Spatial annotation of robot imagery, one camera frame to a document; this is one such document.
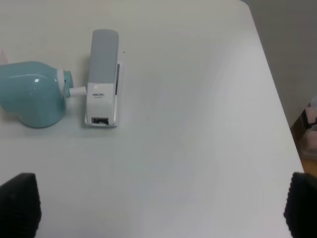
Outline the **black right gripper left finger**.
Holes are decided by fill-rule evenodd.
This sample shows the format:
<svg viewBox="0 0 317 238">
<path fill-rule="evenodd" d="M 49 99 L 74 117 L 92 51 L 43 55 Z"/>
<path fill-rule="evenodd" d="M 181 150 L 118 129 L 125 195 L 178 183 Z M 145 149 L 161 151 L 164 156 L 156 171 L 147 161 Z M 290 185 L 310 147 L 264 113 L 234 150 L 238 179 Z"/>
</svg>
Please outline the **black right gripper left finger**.
<svg viewBox="0 0 317 238">
<path fill-rule="evenodd" d="M 20 173 L 0 186 L 0 236 L 34 238 L 41 221 L 36 175 Z"/>
</svg>

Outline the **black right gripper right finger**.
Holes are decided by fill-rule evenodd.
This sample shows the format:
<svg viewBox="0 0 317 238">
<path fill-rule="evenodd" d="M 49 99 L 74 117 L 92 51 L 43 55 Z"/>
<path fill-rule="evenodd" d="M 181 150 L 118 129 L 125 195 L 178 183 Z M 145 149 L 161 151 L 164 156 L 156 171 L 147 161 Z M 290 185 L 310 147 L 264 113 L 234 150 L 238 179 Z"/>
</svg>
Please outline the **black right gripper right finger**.
<svg viewBox="0 0 317 238">
<path fill-rule="evenodd" d="M 284 218 L 293 238 L 317 236 L 317 178 L 295 172 L 292 175 Z"/>
</svg>

